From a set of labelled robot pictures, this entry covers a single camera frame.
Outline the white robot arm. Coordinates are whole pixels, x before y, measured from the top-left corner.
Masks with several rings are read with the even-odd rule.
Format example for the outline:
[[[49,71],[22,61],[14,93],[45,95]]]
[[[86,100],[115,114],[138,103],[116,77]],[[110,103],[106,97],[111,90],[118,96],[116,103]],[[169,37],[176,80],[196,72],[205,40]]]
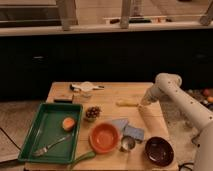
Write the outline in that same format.
[[[155,83],[146,90],[139,105],[150,105],[167,95],[199,131],[193,170],[213,171],[213,112],[184,92],[180,88],[181,84],[179,75],[160,73]]]

